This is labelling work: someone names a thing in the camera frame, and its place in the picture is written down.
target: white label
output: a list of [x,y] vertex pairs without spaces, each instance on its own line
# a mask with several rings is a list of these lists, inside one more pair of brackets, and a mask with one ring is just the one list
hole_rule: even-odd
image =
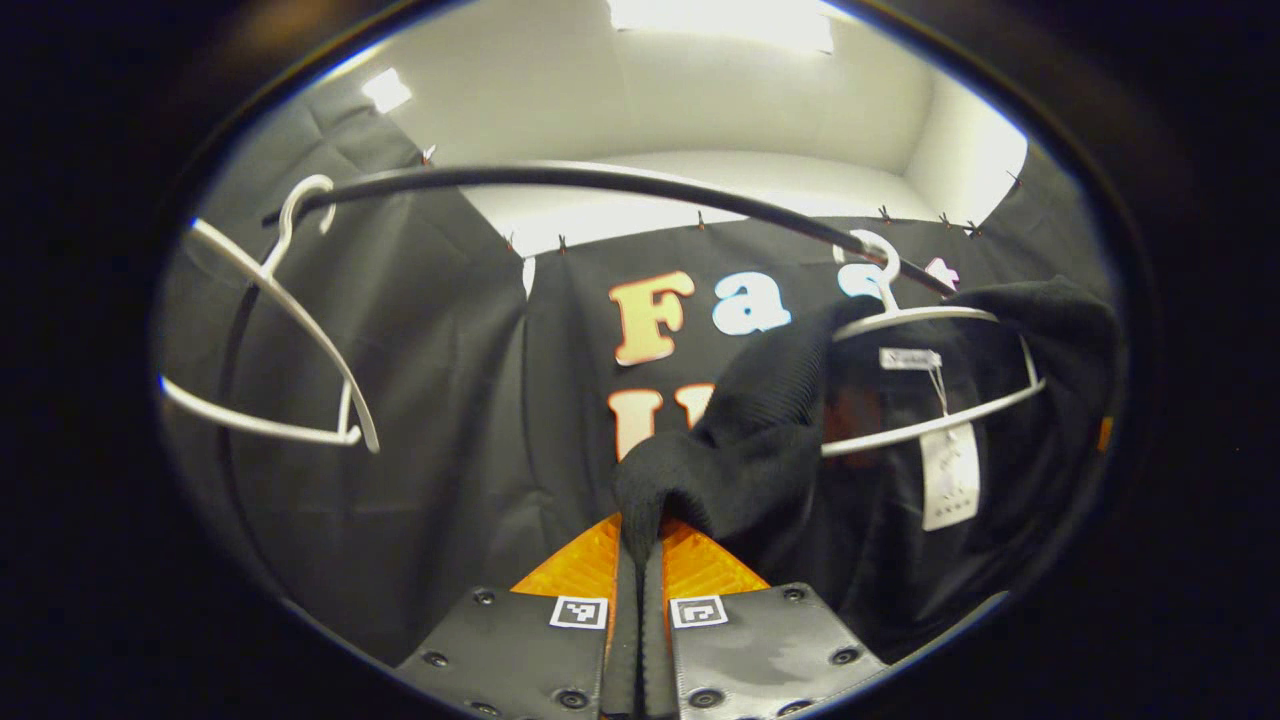
[[924,460],[924,529],[937,530],[978,514],[978,442],[965,423],[920,436]]
[[886,370],[932,370],[942,366],[942,356],[932,350],[881,348],[881,368]]
[[609,619],[609,601],[604,597],[566,597],[556,600],[552,625],[603,630]]
[[704,597],[680,597],[671,601],[672,628],[701,628],[728,623],[724,603],[718,594]]

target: screw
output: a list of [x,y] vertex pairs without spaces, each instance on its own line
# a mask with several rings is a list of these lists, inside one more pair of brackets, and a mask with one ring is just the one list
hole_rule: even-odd
[[809,707],[810,705],[813,705],[813,703],[809,702],[808,700],[797,700],[797,701],[792,702],[791,705],[788,705],[788,706],[783,707],[782,710],[780,710],[778,711],[778,717],[782,717],[783,715],[791,715],[792,712],[795,712],[797,710],[804,710],[805,707]]
[[556,696],[556,700],[570,710],[581,710],[586,707],[586,696],[577,691],[561,691]]
[[698,691],[694,694],[689,696],[689,705],[703,708],[716,707],[717,705],[723,702],[723,700],[724,700],[724,693],[719,691],[705,689],[705,691]]
[[483,702],[472,702],[471,707],[475,707],[476,710],[479,710],[480,712],[484,712],[485,715],[493,715],[494,717],[500,717],[502,716],[502,712],[498,712],[498,708],[494,707],[494,706],[492,706],[492,705],[486,705],[486,703],[483,703]]
[[831,656],[831,664],[832,665],[849,665],[850,662],[858,660],[859,655],[861,655],[861,653],[858,652],[856,647],[847,647],[847,648],[837,652],[836,655],[832,655]]

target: clothing tag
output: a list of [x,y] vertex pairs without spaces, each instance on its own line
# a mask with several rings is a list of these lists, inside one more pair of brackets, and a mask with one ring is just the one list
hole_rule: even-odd
[[886,370],[931,370],[942,366],[942,356],[932,350],[881,348],[881,368]]
[[978,514],[978,442],[965,423],[920,436],[924,460],[924,530],[937,530]]

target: white wall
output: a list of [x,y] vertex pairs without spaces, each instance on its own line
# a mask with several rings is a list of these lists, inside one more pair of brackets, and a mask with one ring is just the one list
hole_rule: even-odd
[[980,223],[1021,172],[1027,137],[950,76],[934,74],[933,104],[905,177],[934,215]]
[[[937,213],[901,177],[883,170],[772,152],[681,151],[602,158],[596,163],[669,173],[820,217],[936,219]],[[468,200],[525,256],[662,228],[741,215],[669,200],[599,190],[489,186],[463,188]]]

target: black fabric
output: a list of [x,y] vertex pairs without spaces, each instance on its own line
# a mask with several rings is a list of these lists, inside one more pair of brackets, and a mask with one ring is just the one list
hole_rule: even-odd
[[[302,178],[419,163],[357,87],[333,81],[244,137],[193,215],[261,259],[276,238],[261,218]],[[521,261],[456,190],[342,204],[326,234],[321,215],[296,229],[276,277],[351,365],[381,454],[218,429],[172,405],[164,418],[221,544],[271,592],[394,665],[467,587],[509,587],[558,548],[543,534],[518,414]],[[248,283],[191,238],[165,283],[159,369],[214,400]],[[232,409],[335,427],[340,375],[270,299],[233,359]]]
[[[827,404],[841,387],[883,387],[873,357],[888,342],[942,355],[954,409],[1006,393],[1009,378],[1025,379],[1025,370],[964,363],[991,342],[963,329],[975,320],[928,320],[832,343],[835,328],[879,311],[852,299],[764,333],[721,375],[696,427],[657,433],[617,466],[623,541],[637,561],[666,510],[772,584],[813,585],[888,661],[1051,562],[1097,491],[1115,315],[1062,278],[961,292],[946,304],[988,310],[1023,333],[1047,378],[1039,395],[974,424],[977,518],[922,530],[916,441],[870,451],[870,462],[822,461],[820,443],[842,439],[824,437]],[[905,415],[900,424],[929,419],[914,402],[886,407]]]

